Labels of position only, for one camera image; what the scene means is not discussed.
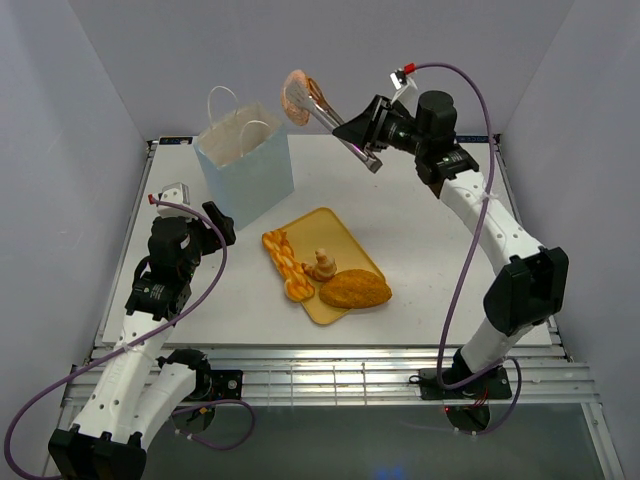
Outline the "metal food tongs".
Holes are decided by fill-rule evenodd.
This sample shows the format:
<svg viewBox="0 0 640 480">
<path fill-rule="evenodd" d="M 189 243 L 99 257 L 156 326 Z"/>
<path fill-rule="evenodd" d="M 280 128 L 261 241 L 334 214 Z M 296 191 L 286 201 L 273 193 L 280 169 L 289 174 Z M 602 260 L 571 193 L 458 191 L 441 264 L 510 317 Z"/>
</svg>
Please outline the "metal food tongs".
<svg viewBox="0 0 640 480">
<path fill-rule="evenodd" d="M 305 86 L 299 81 L 293 81 L 284 88 L 284 94 L 285 98 L 293 105 L 301 107 L 318 120 L 329 133 L 333 133 L 337 127 L 344 123 L 341 116 L 325 98 L 317 82 L 311 77 L 306 78 Z M 371 173 L 377 173 L 383 166 L 382 161 L 375 154 L 368 153 L 348 141 L 340 139 L 340 142 L 353 153 Z"/>
</svg>

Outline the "pink sugared donut bread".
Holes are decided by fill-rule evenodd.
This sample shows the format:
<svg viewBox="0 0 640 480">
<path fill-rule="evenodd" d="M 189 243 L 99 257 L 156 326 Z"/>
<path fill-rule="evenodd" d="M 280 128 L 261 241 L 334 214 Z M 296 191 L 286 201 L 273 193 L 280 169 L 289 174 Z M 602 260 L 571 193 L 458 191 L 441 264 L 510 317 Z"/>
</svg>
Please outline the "pink sugared donut bread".
<svg viewBox="0 0 640 480">
<path fill-rule="evenodd" d="M 280 99 L 283 110 L 292 123 L 305 126 L 309 122 L 310 93 L 307 76 L 302 70 L 294 70 L 288 75 L 281 89 Z"/>
</svg>

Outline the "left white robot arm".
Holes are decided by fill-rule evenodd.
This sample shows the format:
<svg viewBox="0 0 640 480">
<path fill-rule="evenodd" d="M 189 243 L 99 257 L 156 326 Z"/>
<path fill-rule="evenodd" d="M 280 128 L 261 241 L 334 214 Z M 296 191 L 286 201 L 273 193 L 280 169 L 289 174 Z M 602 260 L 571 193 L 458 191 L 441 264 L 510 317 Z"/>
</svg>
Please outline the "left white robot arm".
<svg viewBox="0 0 640 480">
<path fill-rule="evenodd" d="M 118 342 L 86 405 L 67 430 L 56 429 L 48 450 L 65 479 L 139 479 L 147 449 L 183 400 L 206 400 L 212 387 L 204 353 L 160 351 L 177 318 L 192 308 L 191 282 L 203 256 L 236 240 L 233 220 L 203 203 L 204 217 L 186 204 L 153 199 L 158 210 L 148 254 L 136 267 Z"/>
</svg>

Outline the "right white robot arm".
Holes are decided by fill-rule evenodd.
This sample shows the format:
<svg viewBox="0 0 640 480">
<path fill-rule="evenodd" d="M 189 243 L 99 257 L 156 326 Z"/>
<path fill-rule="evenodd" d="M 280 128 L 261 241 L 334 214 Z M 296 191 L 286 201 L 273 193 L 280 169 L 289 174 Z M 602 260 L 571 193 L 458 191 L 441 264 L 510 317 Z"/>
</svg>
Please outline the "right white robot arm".
<svg viewBox="0 0 640 480">
<path fill-rule="evenodd" d="M 454 354 L 419 381 L 431 396 L 488 391 L 512 347 L 562 307 L 569 259 L 528 234 L 491 195 L 472 155 L 459 145 L 453 98 L 427 91 L 409 114 L 399 102 L 377 95 L 365 110 L 335 127 L 336 138 L 371 152 L 388 147 L 413 155 L 420 180 L 472 233 L 472 246 L 489 260 L 495 278 L 483 298 L 484 319 Z"/>
</svg>

